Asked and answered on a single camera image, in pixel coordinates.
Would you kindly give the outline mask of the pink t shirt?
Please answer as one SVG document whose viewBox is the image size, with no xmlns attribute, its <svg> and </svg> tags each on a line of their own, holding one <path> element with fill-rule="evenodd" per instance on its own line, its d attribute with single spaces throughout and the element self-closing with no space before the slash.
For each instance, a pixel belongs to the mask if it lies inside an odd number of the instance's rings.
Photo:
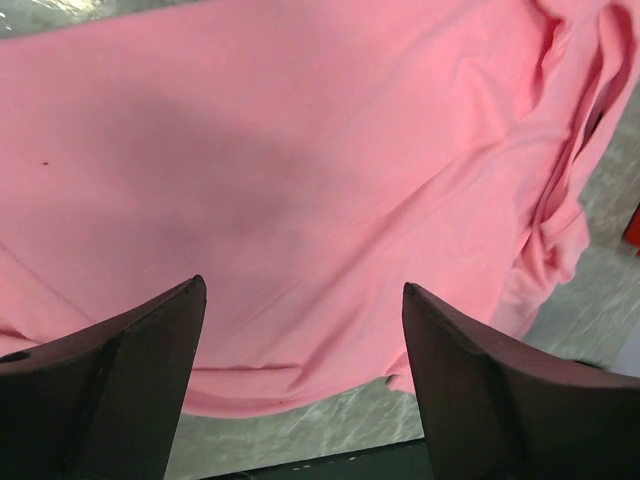
<svg viewBox="0 0 640 480">
<path fill-rule="evenodd" d="M 1 350 L 201 275 L 184 408 L 411 391 L 407 282 L 513 337 L 574 275 L 635 1 L 208 1 L 1 44 Z"/>
</svg>

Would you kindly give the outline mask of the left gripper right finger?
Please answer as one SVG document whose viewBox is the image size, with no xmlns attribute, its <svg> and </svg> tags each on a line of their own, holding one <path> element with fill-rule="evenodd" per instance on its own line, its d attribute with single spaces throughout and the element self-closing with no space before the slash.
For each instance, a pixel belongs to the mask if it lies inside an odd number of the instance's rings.
<svg viewBox="0 0 640 480">
<path fill-rule="evenodd" d="M 437 479 L 635 479 L 639 381 L 547 354 L 416 284 L 402 323 Z"/>
</svg>

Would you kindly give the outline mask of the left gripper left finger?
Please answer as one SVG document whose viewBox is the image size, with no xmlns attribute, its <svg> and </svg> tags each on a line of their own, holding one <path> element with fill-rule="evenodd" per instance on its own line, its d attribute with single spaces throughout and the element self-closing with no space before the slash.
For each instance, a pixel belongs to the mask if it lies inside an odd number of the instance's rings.
<svg viewBox="0 0 640 480">
<path fill-rule="evenodd" d="M 161 479 L 199 342 L 206 284 L 1 358 L 4 479 Z"/>
</svg>

